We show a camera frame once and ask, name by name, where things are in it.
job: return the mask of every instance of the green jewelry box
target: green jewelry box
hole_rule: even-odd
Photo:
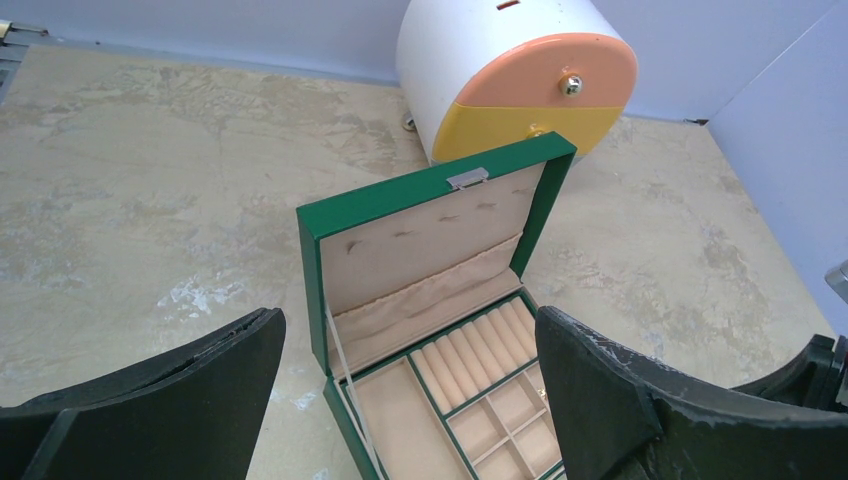
[[[521,275],[576,151],[545,134],[297,209],[312,351],[363,478],[562,475]]]

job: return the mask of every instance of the marble countertop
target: marble countertop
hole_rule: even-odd
[[[294,208],[426,168],[404,111],[390,88],[31,48],[0,108],[0,405],[279,306],[249,478],[358,478],[310,351]],[[832,335],[697,126],[622,119],[569,174],[524,280],[723,386]]]

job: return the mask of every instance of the yellow panel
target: yellow panel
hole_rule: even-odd
[[[515,143],[535,132],[555,131],[589,153],[607,134],[624,107],[467,107],[454,103],[433,145],[433,160],[449,162]]]

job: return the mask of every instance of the cylindrical container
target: cylindrical container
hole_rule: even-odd
[[[396,66],[431,162],[556,131],[588,153],[624,110],[636,57],[590,0],[412,0]]]

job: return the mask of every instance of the compartment divider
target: compartment divider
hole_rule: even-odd
[[[519,433],[521,433],[522,430],[529,427],[531,423],[535,422],[536,420],[544,416],[546,413],[548,413],[547,410],[539,410],[538,412],[534,413],[532,417],[528,418],[524,423],[515,427],[515,430],[510,433],[513,435],[518,435]]]
[[[503,385],[503,384],[505,384],[506,382],[508,382],[508,381],[512,380],[513,378],[517,377],[518,375],[521,375],[522,373],[524,373],[524,371],[525,371],[525,370],[527,370],[527,368],[529,368],[529,367],[533,366],[533,364],[536,362],[536,360],[537,360],[536,358],[531,358],[529,362],[527,362],[527,363],[525,363],[524,365],[522,365],[522,366],[518,367],[518,369],[517,369],[517,370],[515,370],[514,372],[512,372],[512,373],[508,374],[508,375],[507,375],[507,376],[505,376],[504,378],[502,378],[502,379],[498,380],[497,382],[493,383],[493,384],[492,384],[492,386],[490,386],[489,388],[487,388],[487,389],[485,389],[485,390],[481,391],[481,392],[480,392],[480,393],[478,393],[477,395],[475,395],[475,396],[473,396],[473,397],[469,398],[468,400],[466,400],[465,402],[463,402],[463,403],[462,403],[462,405],[459,405],[458,407],[454,408],[454,409],[453,409],[453,410],[451,410],[450,412],[446,413],[446,414],[445,414],[445,417],[446,417],[446,418],[450,418],[450,417],[452,417],[452,416],[456,415],[457,413],[461,412],[463,409],[465,409],[465,408],[467,408],[467,407],[471,406],[474,402],[477,402],[477,401],[479,401],[481,398],[483,398],[483,397],[485,397],[486,395],[488,395],[488,394],[492,393],[493,391],[495,391],[495,390],[496,390],[498,387],[500,387],[501,385]]]
[[[480,406],[486,412],[486,415],[489,416],[489,419],[492,420],[492,423],[495,424],[495,430],[498,431],[501,436],[504,438],[509,438],[509,429],[506,428],[506,424],[504,423],[501,416],[498,414],[498,411],[495,410],[495,406],[492,405],[489,397],[485,397],[483,401],[480,402]]]
[[[501,428],[503,428],[503,431],[506,432],[507,441],[504,443],[506,444],[507,448],[512,450],[513,455],[516,455],[519,459],[521,459],[521,464],[518,465],[518,468],[520,468],[525,473],[525,475],[529,473],[531,478],[536,478],[536,472],[533,471],[533,467],[530,466],[530,462],[528,462],[527,459],[524,458],[524,454],[521,453],[521,449],[518,448],[518,442],[515,441],[515,437],[512,435],[512,432],[510,432],[509,429],[506,428],[506,423],[504,423],[501,416],[498,415],[498,411],[495,410],[495,406],[492,405],[492,401],[489,400],[488,396],[483,397],[483,401],[486,402],[486,407],[484,408],[492,409],[492,413],[495,414],[495,417],[498,419],[498,422],[500,422]]]
[[[418,379],[418,383],[424,390],[424,394],[427,396],[427,401],[430,402],[430,406],[433,408],[433,412],[439,418],[439,423],[442,424],[442,428],[445,430],[445,433],[447,433],[448,438],[450,438],[454,450],[456,450],[456,452],[459,454],[459,458],[462,459],[462,463],[465,464],[465,468],[468,469],[468,473],[471,475],[473,480],[480,480],[480,477],[477,476],[477,471],[474,470],[474,466],[471,465],[471,462],[468,460],[468,456],[465,454],[465,450],[462,449],[462,446],[459,444],[459,441],[457,441],[456,436],[453,434],[453,430],[451,430],[450,425],[448,425],[447,417],[439,413],[439,407],[433,400],[433,396],[430,394],[430,390],[427,389],[427,385],[424,383],[424,379],[421,378],[421,372],[418,371],[418,367],[415,366],[415,362],[412,360],[412,357],[410,355],[407,355],[406,360],[409,362],[409,365],[412,367],[412,372],[415,374],[415,378]]]
[[[480,456],[479,456],[479,457],[477,457],[474,461],[472,461],[472,462],[471,462],[471,465],[474,465],[474,467],[476,468],[476,467],[477,467],[477,465],[479,465],[479,464],[480,464],[480,462],[482,462],[483,460],[485,460],[485,459],[489,458],[489,456],[491,456],[493,453],[495,453],[495,451],[496,451],[497,449],[499,449],[499,448],[501,448],[502,446],[504,446],[504,444],[506,444],[506,442],[508,442],[508,441],[509,441],[509,437],[504,437],[504,438],[502,438],[502,439],[498,440],[498,443],[496,443],[496,444],[495,444],[492,448],[490,448],[490,449],[486,450],[485,452],[483,452],[483,454],[482,454],[482,455],[480,455]]]

